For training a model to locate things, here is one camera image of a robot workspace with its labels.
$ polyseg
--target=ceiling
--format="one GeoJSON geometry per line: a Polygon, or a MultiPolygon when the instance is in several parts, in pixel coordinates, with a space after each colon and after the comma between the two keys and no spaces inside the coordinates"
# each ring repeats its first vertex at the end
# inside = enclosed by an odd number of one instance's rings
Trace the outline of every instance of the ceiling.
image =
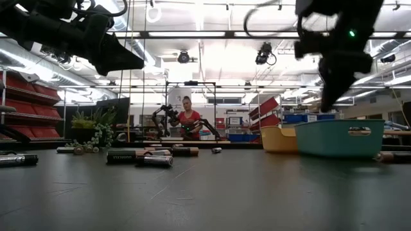
{"type": "MultiPolygon", "coordinates": [[[[122,0],[96,0],[108,10],[115,12],[122,9],[122,0]]],[[[148,22],[146,18],[147,8],[151,8],[149,1],[131,0],[130,7],[124,15],[128,28],[134,31],[187,31],[187,30],[243,30],[243,20],[246,13],[264,1],[260,0],[163,0],[155,1],[155,8],[161,9],[161,15],[156,22],[148,22]]],[[[411,13],[406,4],[407,0],[398,1],[403,6],[399,10],[392,10],[396,1],[385,0],[380,16],[375,25],[376,31],[401,31],[411,28],[411,13]]],[[[269,6],[258,10],[249,22],[250,30],[283,30],[292,27],[297,18],[294,14],[295,0],[282,0],[283,7],[269,6]]],[[[158,10],[153,9],[148,15],[154,19],[158,10]]],[[[303,22],[305,28],[312,30],[329,30],[335,23],[335,17],[312,15],[303,22]]],[[[73,74],[98,85],[106,85],[109,80],[118,83],[123,79],[123,84],[128,85],[129,79],[144,80],[146,84],[164,83],[167,71],[174,72],[188,70],[194,80],[224,82],[228,85],[241,84],[244,81],[253,80],[253,85],[300,85],[303,78],[311,78],[317,74],[319,57],[308,56],[296,61],[293,55],[293,40],[241,40],[241,39],[162,39],[139,41],[152,56],[162,58],[164,63],[161,68],[146,67],[145,70],[114,71],[108,76],[98,76],[94,67],[87,62],[63,65],[64,69],[73,74]],[[256,65],[255,58],[258,49],[263,42],[271,42],[273,53],[276,54],[277,63],[273,66],[256,65]],[[188,51],[190,57],[201,58],[202,72],[199,62],[179,64],[177,55],[181,50],[188,51]]],[[[372,47],[386,42],[373,40],[372,47]]],[[[393,64],[399,64],[409,59],[410,46],[403,46],[398,52],[396,62],[383,65],[377,62],[376,71],[384,70],[393,64]]],[[[50,57],[43,57],[39,49],[34,49],[33,54],[47,61],[56,62],[50,57]]]]}

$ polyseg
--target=security camera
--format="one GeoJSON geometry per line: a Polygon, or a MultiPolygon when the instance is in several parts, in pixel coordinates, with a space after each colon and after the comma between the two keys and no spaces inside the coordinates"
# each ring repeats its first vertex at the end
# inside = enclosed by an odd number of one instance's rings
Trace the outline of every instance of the security camera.
{"type": "Polygon", "coordinates": [[[190,56],[187,51],[181,51],[179,57],[177,58],[180,64],[186,64],[190,61],[190,56]]]}

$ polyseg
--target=white wall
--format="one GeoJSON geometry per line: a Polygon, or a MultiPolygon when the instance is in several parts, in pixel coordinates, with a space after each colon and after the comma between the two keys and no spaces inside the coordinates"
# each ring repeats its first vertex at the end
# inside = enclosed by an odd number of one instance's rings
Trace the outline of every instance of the white wall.
{"type": "MultiPolygon", "coordinates": [[[[345,118],[371,116],[375,114],[382,114],[383,119],[388,120],[390,112],[397,112],[401,110],[401,105],[398,104],[395,98],[391,95],[377,95],[377,102],[370,103],[369,99],[365,101],[356,102],[356,106],[343,108],[345,118]]],[[[398,98],[400,102],[411,101],[411,91],[401,90],[401,97],[398,98]]]]}
{"type": "MultiPolygon", "coordinates": [[[[144,115],[151,115],[155,112],[160,105],[147,105],[144,106],[144,115]]],[[[243,120],[249,120],[249,114],[245,112],[237,112],[235,115],[225,115],[225,111],[227,109],[249,109],[248,106],[244,107],[230,107],[230,106],[217,106],[216,108],[216,118],[227,118],[228,117],[243,117],[243,120]]],[[[214,106],[212,105],[204,105],[204,106],[196,106],[193,105],[193,110],[197,111],[200,115],[202,115],[203,119],[207,119],[211,124],[214,124],[214,106]]],[[[134,124],[139,124],[139,118],[142,112],[142,106],[140,105],[132,105],[130,109],[130,114],[134,115],[134,124]]]]}

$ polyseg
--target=table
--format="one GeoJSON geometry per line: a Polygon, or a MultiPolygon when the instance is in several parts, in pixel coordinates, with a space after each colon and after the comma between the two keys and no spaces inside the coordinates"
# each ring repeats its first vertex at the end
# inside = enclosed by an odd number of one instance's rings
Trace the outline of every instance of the table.
{"type": "Polygon", "coordinates": [[[0,230],[411,230],[411,167],[201,150],[174,167],[39,154],[0,169],[0,230]]]}

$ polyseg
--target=potted plant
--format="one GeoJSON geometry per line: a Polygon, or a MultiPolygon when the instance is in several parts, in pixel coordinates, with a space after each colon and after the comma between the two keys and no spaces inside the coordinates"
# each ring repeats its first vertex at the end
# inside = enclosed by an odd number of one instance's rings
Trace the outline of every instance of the potted plant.
{"type": "Polygon", "coordinates": [[[76,112],[71,121],[73,134],[76,139],[68,146],[97,146],[111,147],[113,131],[111,126],[117,112],[111,108],[104,114],[99,108],[90,117],[84,116],[84,112],[76,112]]]}

